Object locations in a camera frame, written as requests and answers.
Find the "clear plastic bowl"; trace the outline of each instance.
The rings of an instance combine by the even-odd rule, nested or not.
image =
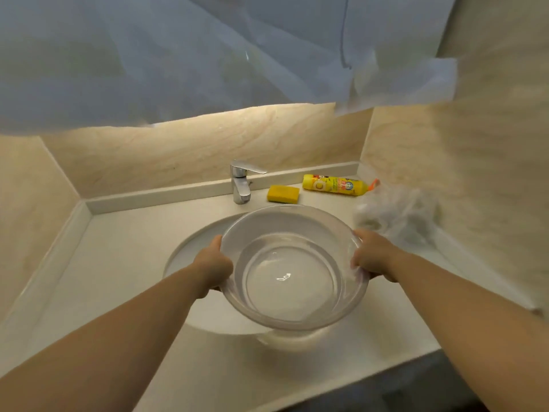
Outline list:
[[[269,328],[311,331],[346,316],[368,285],[350,260],[360,240],[343,221],[304,205],[273,205],[238,219],[221,251],[234,273],[221,290],[243,315]]]

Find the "water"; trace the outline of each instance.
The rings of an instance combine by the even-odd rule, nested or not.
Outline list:
[[[340,293],[339,270],[321,247],[300,235],[273,233],[252,241],[242,251],[246,304],[263,315],[285,321],[327,315]]]

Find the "person's left hand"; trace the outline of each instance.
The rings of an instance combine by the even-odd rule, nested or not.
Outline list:
[[[221,235],[216,235],[208,247],[203,248],[194,258],[193,264],[204,283],[201,298],[212,288],[219,286],[233,272],[233,262],[220,252]]]

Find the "backsplash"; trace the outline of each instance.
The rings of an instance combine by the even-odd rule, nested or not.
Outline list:
[[[79,196],[39,137],[0,135],[0,321],[23,291]]]
[[[436,191],[442,227],[549,312],[549,0],[460,0],[457,98],[376,108],[362,160]]]
[[[357,161],[372,110],[333,104],[248,108],[157,124],[42,136],[83,198],[230,177],[233,159],[278,171]]]

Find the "hand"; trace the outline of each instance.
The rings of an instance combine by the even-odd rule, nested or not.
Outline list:
[[[212,288],[219,286],[233,272],[233,262],[222,252],[221,235],[216,235],[208,247],[203,248],[194,258],[200,278],[203,280],[204,290],[201,298],[208,294]]]
[[[356,249],[351,266],[360,266],[372,275],[372,278],[383,275],[391,282],[397,282],[390,275],[391,262],[405,252],[391,243],[382,235],[367,229],[356,229],[353,233],[362,240],[362,245]]]

